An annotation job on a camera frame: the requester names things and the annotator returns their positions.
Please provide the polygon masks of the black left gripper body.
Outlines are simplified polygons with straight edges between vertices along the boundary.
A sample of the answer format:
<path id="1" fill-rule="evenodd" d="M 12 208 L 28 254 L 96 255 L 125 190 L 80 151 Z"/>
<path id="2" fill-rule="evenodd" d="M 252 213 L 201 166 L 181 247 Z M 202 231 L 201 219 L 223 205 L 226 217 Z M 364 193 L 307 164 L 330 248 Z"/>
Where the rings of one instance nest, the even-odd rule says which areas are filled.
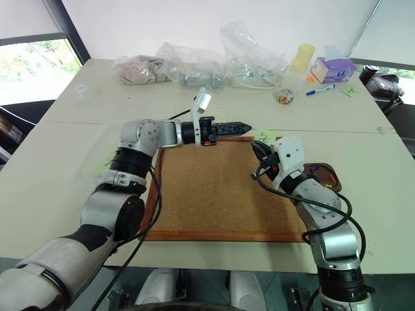
<path id="1" fill-rule="evenodd" d="M 215 146 L 217 144 L 217 127 L 214 117 L 199 118 L 200 144 L 202 146 Z"/>

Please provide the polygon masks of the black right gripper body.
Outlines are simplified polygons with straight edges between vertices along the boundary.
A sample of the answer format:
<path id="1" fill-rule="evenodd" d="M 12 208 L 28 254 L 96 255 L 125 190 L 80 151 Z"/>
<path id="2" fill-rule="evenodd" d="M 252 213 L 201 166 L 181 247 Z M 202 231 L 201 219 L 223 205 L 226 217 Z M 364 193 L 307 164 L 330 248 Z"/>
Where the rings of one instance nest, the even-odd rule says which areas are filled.
<path id="1" fill-rule="evenodd" d="M 273 152 L 260 162 L 259 176 L 266 175 L 269 180 L 275 180 L 279 174 L 279 155 Z"/>

